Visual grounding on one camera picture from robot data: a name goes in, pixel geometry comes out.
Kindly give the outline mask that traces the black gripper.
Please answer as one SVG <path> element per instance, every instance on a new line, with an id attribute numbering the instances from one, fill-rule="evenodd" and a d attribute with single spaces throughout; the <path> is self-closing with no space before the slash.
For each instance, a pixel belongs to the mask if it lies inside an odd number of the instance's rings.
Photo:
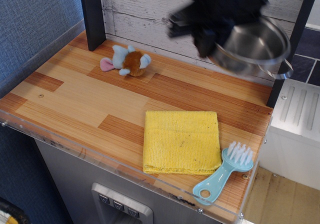
<path id="1" fill-rule="evenodd" d="M 223 45 L 234 25 L 256 21 L 268 0 L 194 0 L 174 11 L 169 21 L 171 38 L 190 35 L 200 58 Z"/>

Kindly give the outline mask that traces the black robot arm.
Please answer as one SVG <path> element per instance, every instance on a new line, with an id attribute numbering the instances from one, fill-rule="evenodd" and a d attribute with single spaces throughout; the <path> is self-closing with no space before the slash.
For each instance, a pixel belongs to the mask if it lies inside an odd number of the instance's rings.
<path id="1" fill-rule="evenodd" d="M 201 58 L 223 46 L 237 25 L 260 20 L 268 0 L 194 0 L 170 15 L 170 38 L 191 35 Z"/>

